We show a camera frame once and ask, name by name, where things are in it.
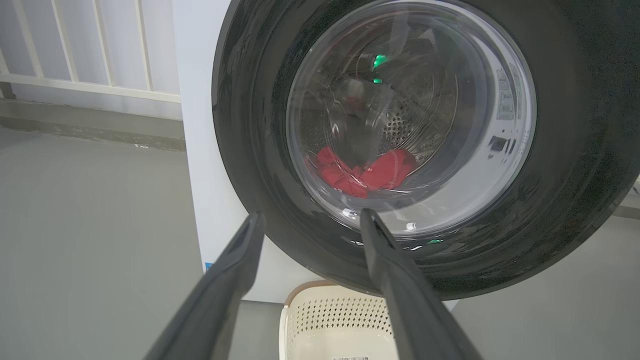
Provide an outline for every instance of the white railing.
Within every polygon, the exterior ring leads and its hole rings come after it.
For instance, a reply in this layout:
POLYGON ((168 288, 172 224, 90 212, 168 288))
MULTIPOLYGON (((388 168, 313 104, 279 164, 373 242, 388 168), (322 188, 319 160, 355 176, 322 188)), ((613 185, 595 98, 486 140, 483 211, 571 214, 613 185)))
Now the white railing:
POLYGON ((100 83, 87 83, 78 80, 76 71, 76 63, 74 61, 74 55, 71 50, 69 37, 67 34, 67 27, 62 12, 60 11, 60 5, 58 0, 51 0, 53 7, 53 15, 56 18, 56 25, 58 26, 58 34, 60 36, 60 42, 62 44, 62 50, 67 61, 67 68, 69 71, 70 80, 52 79, 46 78, 42 72, 42 66, 40 65, 40 59, 36 52, 33 37, 31 36, 31 30, 27 17, 24 13, 24 7, 22 6, 22 0, 13 0, 13 7, 15 9, 15 15, 18 20, 20 32, 26 45, 27 52, 29 53, 29 60, 33 67, 35 76, 12 74, 4 60, 2 49, 0 49, 0 82, 36 85, 36 86, 49 86, 52 88, 61 88, 67 90, 77 90, 84 92, 96 92, 101 94, 119 95, 128 97, 138 97, 142 99, 150 99, 166 102, 178 102, 180 103, 179 94, 170 94, 166 92, 154 91, 153 82, 151 78, 151 72, 149 67, 149 55, 147 51, 147 38, 145 35, 145 23, 143 17, 142 0, 132 0, 136 4, 136 16, 138 20, 138 39, 140 41, 143 69, 145 73, 146 89, 135 89, 118 86, 113 76, 113 66, 111 64, 111 58, 109 57, 109 47, 106 42, 106 35, 104 31, 104 21, 102 18, 102 10, 100 9, 100 0, 93 0, 93 14, 95 16, 95 23, 98 30, 98 38, 100 43, 100 49, 102 51, 102 61, 104 62, 104 71, 106 72, 107 84, 100 83))

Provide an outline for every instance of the washing machine drum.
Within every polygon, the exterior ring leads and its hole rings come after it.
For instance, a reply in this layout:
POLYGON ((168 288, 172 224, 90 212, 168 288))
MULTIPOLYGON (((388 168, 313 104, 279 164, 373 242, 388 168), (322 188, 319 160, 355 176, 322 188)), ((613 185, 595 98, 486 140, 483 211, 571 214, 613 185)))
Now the washing machine drum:
POLYGON ((345 286, 378 292, 364 208, 443 299, 521 281, 585 241, 640 172, 631 10, 237 1, 212 83, 229 178, 271 240, 345 286))

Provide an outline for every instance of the beige plastic basket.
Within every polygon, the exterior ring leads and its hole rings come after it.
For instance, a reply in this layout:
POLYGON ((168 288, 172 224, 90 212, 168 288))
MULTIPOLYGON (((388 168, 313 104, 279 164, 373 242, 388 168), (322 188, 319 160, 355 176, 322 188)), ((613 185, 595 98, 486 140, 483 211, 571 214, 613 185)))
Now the beige plastic basket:
POLYGON ((298 286, 280 315, 280 360, 396 360, 385 299, 329 281, 298 286))

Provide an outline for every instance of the red cloth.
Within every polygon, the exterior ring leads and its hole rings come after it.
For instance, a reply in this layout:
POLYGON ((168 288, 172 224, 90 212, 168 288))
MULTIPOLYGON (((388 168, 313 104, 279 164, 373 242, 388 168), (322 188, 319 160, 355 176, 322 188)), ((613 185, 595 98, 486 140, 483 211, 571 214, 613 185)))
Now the red cloth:
POLYGON ((380 156, 364 173, 360 167, 349 168, 328 147, 318 152, 317 160, 318 174, 327 184, 361 198, 366 198, 369 191, 400 186, 415 169, 415 158, 404 149, 391 150, 380 156))

